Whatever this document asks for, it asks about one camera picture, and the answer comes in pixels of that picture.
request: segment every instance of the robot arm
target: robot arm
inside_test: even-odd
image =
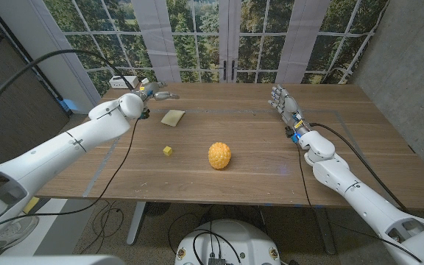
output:
[[[361,182],[346,161],[335,153],[334,145],[311,130],[286,89],[279,85],[272,89],[272,96],[274,100],[269,103],[288,125],[286,133],[302,149],[308,150],[304,157],[307,164],[313,166],[315,178],[342,195],[381,239],[402,247],[424,262],[424,219],[398,210]],[[399,264],[420,264],[407,252],[391,244],[384,245]]]
[[[0,164],[0,222],[19,215],[42,186],[86,152],[126,133],[129,120],[148,118],[146,101],[178,99],[158,92],[165,85],[144,81],[143,90],[96,106],[89,113],[90,121]],[[9,224],[0,225],[0,232]]]

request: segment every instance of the yellow ball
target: yellow ball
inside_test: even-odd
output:
[[[215,169],[223,169],[226,167],[231,157],[232,152],[227,144],[215,143],[209,148],[209,163]]]

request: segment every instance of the white power strip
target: white power strip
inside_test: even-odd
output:
[[[124,76],[127,81],[135,88],[138,85],[138,77],[137,76]],[[125,84],[125,81],[120,76],[113,76],[110,80],[111,88],[129,88]]]

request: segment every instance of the yellow cube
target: yellow cube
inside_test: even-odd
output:
[[[173,149],[169,146],[165,147],[165,149],[163,149],[163,153],[165,153],[165,155],[170,156],[173,153]]]

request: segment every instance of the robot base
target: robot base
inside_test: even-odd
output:
[[[180,243],[176,252],[176,265],[197,265],[197,260],[193,251],[194,237],[198,234],[210,230],[211,223],[205,223],[193,232],[189,233]],[[246,222],[222,219],[212,221],[212,232],[222,236],[230,242],[240,257],[241,264],[256,265],[279,265],[279,252],[276,244],[267,234]],[[235,252],[223,239],[218,238],[221,255],[219,257],[219,243],[215,236],[204,233],[197,237],[195,247],[197,255],[203,264],[239,264]]]

